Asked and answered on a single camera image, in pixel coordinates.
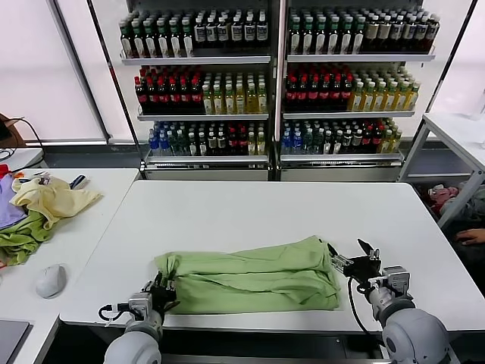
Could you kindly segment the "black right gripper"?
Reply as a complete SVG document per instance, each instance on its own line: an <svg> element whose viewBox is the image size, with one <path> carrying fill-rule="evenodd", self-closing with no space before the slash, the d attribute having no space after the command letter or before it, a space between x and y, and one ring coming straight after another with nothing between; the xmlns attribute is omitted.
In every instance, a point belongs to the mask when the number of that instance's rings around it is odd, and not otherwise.
<svg viewBox="0 0 485 364"><path fill-rule="evenodd" d="M337 271L343 271L345 277L353 278L358 283L365 283L370 278L380 276L380 250L373 248L369 243L361 239L358 239L358 244L367 256L359 256L348 260L345 256L340 255L330 243L327 244L327 248L331 263Z"/></svg>

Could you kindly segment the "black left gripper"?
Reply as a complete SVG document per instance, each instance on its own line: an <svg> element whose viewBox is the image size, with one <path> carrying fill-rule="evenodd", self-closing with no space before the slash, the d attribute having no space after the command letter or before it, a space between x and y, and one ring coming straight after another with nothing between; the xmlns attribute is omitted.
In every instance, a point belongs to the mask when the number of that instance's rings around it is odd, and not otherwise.
<svg viewBox="0 0 485 364"><path fill-rule="evenodd" d="M175 271L170 271L164 276L161 271L154 278L154 286L147 292L152 296L152 307L154 310L171 310L179 304L176 294Z"/></svg>

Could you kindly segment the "person's bare hand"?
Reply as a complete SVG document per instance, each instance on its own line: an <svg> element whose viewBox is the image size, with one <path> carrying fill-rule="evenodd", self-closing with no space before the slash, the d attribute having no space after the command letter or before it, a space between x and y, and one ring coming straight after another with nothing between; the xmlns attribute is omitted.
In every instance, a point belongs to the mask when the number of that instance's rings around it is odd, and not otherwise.
<svg viewBox="0 0 485 364"><path fill-rule="evenodd" d="M455 235L455 238L464 246L485 244L485 229L475 228L466 231L460 231Z"/></svg>

